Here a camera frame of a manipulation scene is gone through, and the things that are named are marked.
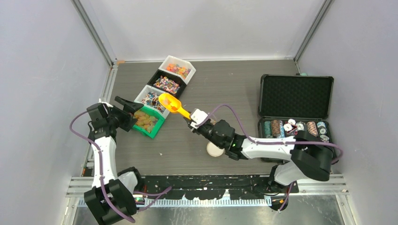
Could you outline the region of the yellow plastic scoop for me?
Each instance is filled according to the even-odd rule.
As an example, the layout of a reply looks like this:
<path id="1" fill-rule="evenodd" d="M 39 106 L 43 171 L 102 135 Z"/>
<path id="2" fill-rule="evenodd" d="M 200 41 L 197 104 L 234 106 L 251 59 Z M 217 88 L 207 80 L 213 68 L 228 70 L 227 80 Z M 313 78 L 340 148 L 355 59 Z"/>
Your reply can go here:
<path id="1" fill-rule="evenodd" d="M 158 98 L 159 102 L 171 113 L 179 113 L 183 117 L 190 119 L 190 113 L 185 110 L 180 100 L 169 93 L 162 93 Z"/>

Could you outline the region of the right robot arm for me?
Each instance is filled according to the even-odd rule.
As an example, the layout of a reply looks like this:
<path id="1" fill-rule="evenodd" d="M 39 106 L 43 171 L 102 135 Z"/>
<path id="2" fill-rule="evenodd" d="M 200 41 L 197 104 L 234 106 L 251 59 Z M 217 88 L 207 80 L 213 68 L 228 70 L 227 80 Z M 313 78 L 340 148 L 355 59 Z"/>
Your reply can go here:
<path id="1" fill-rule="evenodd" d="M 300 131 L 285 138 L 254 138 L 239 135 L 225 120 L 213 124 L 208 114 L 195 109 L 185 119 L 193 133 L 206 138 L 215 154 L 225 154 L 233 160 L 269 158 L 284 161 L 272 168 L 268 187 L 281 192 L 300 179 L 328 181 L 333 151 L 328 143 L 318 142 Z"/>

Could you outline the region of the white lollipop bin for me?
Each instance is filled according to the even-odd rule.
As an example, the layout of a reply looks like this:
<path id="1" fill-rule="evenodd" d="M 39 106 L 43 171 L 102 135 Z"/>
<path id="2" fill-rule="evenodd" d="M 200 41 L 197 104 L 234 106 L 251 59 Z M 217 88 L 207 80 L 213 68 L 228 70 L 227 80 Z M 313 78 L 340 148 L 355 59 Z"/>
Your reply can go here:
<path id="1" fill-rule="evenodd" d="M 163 118 L 167 118 L 170 111 L 158 100 L 158 97 L 163 93 L 165 93 L 165 91 L 146 85 L 137 95 L 134 102 L 143 103 L 145 107 L 158 112 Z"/>

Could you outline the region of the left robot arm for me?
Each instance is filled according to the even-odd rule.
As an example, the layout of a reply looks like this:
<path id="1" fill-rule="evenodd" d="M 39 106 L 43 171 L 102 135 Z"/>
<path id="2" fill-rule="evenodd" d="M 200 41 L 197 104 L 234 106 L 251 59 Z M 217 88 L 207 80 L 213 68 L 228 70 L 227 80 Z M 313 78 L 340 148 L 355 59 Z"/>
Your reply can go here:
<path id="1" fill-rule="evenodd" d="M 84 201 L 100 225 L 113 225 L 123 219 L 134 223 L 137 212 L 133 194 L 139 194 L 144 182 L 138 170 L 130 167 L 123 173 L 116 171 L 116 134 L 120 128 L 129 132 L 137 122 L 134 113 L 143 104 L 115 97 L 122 108 L 99 102 L 89 106 L 91 129 L 87 136 L 94 152 L 92 188 L 84 193 Z"/>

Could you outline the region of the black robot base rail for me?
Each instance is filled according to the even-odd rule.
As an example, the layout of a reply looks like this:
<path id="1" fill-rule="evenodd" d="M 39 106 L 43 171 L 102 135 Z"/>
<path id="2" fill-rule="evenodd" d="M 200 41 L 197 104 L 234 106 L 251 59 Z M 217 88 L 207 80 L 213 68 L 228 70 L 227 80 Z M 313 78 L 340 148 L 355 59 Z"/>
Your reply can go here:
<path id="1" fill-rule="evenodd" d="M 298 193 L 297 182 L 292 187 L 271 187 L 267 175 L 146 175 L 135 191 L 159 194 L 171 187 L 161 199 L 220 200 L 229 194 L 231 200 L 256 200 L 265 196 Z"/>

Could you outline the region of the green candy bin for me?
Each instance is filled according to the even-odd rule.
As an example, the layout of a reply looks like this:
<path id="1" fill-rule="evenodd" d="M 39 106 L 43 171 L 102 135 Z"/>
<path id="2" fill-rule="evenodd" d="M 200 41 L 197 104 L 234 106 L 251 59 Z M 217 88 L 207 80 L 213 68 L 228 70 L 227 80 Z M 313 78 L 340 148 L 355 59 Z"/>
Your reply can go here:
<path id="1" fill-rule="evenodd" d="M 132 128 L 152 139 L 158 134 L 165 121 L 156 110 L 146 106 L 135 112 L 133 117 L 137 119 L 137 122 Z"/>

